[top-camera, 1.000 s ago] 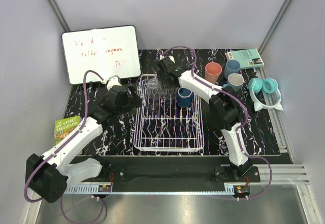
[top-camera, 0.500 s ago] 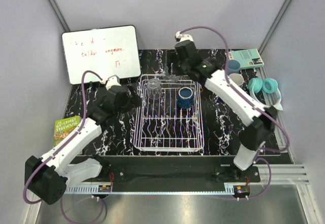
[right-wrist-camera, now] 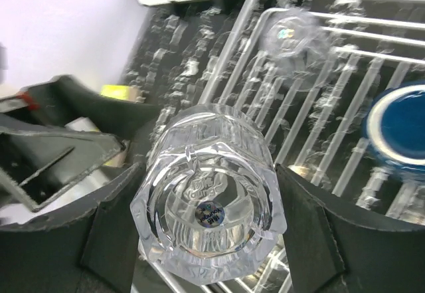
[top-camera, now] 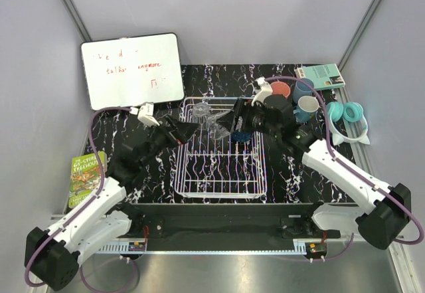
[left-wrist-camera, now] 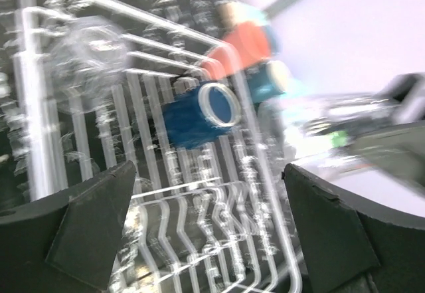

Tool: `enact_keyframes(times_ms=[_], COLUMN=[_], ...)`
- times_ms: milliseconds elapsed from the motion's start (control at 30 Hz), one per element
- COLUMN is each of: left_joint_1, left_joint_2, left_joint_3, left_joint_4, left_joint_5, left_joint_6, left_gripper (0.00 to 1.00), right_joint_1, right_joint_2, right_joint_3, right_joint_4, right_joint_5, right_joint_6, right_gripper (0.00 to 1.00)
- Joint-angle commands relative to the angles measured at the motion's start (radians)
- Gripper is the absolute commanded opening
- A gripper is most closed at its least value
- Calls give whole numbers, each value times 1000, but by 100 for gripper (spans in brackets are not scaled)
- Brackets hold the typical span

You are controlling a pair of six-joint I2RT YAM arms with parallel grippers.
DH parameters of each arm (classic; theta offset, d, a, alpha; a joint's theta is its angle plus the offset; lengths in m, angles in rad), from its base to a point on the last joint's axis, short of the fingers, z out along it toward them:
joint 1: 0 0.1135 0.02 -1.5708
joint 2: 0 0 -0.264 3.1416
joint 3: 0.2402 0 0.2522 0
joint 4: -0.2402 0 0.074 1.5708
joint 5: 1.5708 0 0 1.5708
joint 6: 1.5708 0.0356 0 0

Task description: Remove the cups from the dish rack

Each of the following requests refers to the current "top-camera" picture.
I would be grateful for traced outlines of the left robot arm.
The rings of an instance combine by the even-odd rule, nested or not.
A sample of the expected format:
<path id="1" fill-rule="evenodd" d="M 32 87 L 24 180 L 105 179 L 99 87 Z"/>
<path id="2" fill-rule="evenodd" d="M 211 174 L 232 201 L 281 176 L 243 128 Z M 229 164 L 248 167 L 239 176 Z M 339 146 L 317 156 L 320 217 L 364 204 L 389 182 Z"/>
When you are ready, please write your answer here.
<path id="1" fill-rule="evenodd" d="M 28 286 L 67 286 L 82 264 L 107 242 L 144 233 L 144 214 L 124 199 L 141 180 L 145 167 L 164 149 L 186 144 L 199 125 L 166 116 L 143 141 L 123 144 L 100 172 L 100 184 L 63 218 L 26 239 L 24 279 Z"/>

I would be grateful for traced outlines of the clear glass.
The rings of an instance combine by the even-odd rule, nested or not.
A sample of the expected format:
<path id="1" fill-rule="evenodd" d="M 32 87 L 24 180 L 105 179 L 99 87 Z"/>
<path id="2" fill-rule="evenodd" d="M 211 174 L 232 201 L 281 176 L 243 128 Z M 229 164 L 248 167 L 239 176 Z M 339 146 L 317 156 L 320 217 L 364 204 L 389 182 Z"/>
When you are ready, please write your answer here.
<path id="1" fill-rule="evenodd" d="M 205 102 L 200 102 L 193 106 L 192 121 L 198 124 L 203 124 L 206 122 L 210 114 L 211 107 Z"/>
<path id="2" fill-rule="evenodd" d="M 217 122 L 219 118 L 227 115 L 229 112 L 230 110 L 226 110 L 209 115 L 206 120 L 206 126 L 211 139 L 221 140 L 230 136 L 230 132 Z"/>

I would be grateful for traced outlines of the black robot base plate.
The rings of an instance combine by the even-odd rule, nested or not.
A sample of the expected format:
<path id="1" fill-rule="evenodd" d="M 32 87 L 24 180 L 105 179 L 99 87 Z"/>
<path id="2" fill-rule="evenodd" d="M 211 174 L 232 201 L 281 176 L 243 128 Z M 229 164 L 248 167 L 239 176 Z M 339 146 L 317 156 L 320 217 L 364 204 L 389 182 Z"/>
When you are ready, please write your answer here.
<path id="1" fill-rule="evenodd" d="M 133 219 L 129 238 L 149 252 L 291 250 L 294 240 L 338 239 L 309 219 L 312 204 L 120 204 Z"/>

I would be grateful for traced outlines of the blue mug with handle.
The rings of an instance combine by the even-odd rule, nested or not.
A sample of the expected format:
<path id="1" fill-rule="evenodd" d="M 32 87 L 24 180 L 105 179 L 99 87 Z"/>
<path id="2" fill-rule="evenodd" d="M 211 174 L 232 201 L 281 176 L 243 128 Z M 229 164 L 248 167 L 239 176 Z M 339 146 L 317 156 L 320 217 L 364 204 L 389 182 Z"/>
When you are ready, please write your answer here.
<path id="1" fill-rule="evenodd" d="M 317 112 L 319 108 L 319 102 L 317 98 L 313 96 L 302 96 L 297 101 L 294 115 L 297 123 L 308 122 Z"/>

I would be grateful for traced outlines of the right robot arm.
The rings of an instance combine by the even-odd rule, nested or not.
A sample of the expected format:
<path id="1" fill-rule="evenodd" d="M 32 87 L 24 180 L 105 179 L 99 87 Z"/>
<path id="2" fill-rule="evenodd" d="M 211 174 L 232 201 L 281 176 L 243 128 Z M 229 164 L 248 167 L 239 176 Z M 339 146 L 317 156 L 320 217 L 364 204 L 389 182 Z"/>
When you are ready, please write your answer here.
<path id="1" fill-rule="evenodd" d="M 354 200 L 354 207 L 313 205 L 301 221 L 308 237 L 328 230 L 357 233 L 373 247 L 384 250 L 411 221 L 409 188 L 401 183 L 392 187 L 369 175 L 313 130 L 297 124 L 283 96 L 271 95 L 262 102 L 238 98 L 218 123 L 232 134 L 266 134 L 283 154 L 320 173 Z"/>

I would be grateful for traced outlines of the light blue plastic cup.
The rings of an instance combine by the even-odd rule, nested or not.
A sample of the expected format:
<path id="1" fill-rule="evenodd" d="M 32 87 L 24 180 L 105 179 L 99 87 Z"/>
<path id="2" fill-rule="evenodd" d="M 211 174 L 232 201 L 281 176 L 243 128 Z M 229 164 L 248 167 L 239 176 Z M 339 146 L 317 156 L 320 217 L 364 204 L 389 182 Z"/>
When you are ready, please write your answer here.
<path id="1" fill-rule="evenodd" d="M 311 96 L 313 94 L 314 83 L 307 78 L 301 78 L 298 80 L 294 86 L 294 91 L 292 94 L 292 100 L 295 104 L 298 103 L 298 100 L 304 96 Z"/>

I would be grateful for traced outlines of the pink plastic cup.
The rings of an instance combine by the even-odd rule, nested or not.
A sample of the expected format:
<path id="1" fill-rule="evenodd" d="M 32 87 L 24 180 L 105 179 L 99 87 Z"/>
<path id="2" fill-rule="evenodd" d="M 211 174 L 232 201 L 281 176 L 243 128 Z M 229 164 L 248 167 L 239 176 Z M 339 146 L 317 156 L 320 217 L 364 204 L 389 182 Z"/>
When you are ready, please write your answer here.
<path id="1" fill-rule="evenodd" d="M 274 81 L 270 83 L 270 86 L 272 87 L 272 94 L 273 95 L 280 95 L 284 98 L 289 98 L 291 94 L 291 88 L 288 84 L 282 81 Z"/>

